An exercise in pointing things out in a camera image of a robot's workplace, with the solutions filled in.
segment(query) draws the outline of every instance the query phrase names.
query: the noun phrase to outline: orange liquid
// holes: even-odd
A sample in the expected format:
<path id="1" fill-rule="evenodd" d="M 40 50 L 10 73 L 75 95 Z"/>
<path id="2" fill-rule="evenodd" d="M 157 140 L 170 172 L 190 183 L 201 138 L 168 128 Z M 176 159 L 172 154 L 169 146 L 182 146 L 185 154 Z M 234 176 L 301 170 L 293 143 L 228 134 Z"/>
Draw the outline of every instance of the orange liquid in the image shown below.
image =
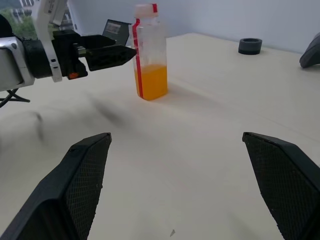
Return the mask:
<path id="1" fill-rule="evenodd" d="M 145 100 L 154 100 L 168 93 L 167 66 L 152 64 L 141 67 L 142 94 L 139 89 L 138 73 L 134 71 L 136 92 Z"/>

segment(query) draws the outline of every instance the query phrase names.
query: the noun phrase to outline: sticker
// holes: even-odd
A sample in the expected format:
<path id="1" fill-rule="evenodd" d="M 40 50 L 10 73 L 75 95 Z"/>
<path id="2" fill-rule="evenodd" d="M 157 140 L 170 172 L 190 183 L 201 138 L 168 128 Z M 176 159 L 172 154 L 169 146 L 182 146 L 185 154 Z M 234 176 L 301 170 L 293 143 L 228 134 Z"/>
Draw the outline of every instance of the sticker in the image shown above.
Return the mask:
<path id="1" fill-rule="evenodd" d="M 104 30 L 106 30 L 107 32 L 112 33 L 112 34 L 118 34 L 120 28 L 121 28 L 121 25 L 109 22 L 105 26 Z"/>
<path id="2" fill-rule="evenodd" d="M 47 0 L 44 6 L 44 12 L 46 14 L 51 14 L 52 11 L 54 10 L 55 3 L 56 3 L 56 0 Z"/>

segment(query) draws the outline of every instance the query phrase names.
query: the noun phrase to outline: bottle cap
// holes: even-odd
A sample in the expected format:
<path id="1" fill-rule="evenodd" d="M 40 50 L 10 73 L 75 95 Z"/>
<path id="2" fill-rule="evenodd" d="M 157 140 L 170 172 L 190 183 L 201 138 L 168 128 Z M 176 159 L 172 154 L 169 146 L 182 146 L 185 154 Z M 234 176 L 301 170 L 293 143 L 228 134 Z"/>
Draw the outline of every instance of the bottle cap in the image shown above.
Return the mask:
<path id="1" fill-rule="evenodd" d="M 136 19 L 158 17 L 157 4 L 153 3 L 153 4 L 138 4 L 138 5 L 136 5 L 134 17 Z"/>

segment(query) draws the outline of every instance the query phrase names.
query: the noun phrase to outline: table surface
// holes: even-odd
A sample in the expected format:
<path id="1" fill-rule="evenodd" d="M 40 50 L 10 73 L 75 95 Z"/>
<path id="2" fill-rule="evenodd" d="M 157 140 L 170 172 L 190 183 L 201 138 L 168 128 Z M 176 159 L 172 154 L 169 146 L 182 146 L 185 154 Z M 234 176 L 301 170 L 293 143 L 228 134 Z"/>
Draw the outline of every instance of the table surface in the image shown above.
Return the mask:
<path id="1" fill-rule="evenodd" d="M 72 144 L 111 132 L 89 240 L 283 239 L 242 134 L 295 143 L 319 164 L 320 68 L 299 58 L 190 33 L 167 40 L 169 93 L 155 101 L 137 96 L 132 62 L 20 89 L 32 102 L 0 109 L 0 233 Z"/>

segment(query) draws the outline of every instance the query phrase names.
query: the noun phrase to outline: black cable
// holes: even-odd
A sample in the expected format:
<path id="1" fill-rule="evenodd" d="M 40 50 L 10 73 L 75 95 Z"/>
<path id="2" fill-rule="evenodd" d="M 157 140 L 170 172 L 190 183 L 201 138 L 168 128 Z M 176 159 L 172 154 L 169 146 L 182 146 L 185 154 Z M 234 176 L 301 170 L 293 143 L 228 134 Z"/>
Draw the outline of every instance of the black cable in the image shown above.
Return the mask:
<path id="1" fill-rule="evenodd" d="M 6 98 L 0 98 L 0 108 L 2 108 L 4 105 L 6 105 L 9 101 L 11 102 L 21 102 L 21 103 L 30 103 L 29 99 L 25 99 L 19 95 L 16 94 L 18 91 L 18 88 L 13 89 L 13 90 L 8 90 L 7 92 L 9 93 Z"/>

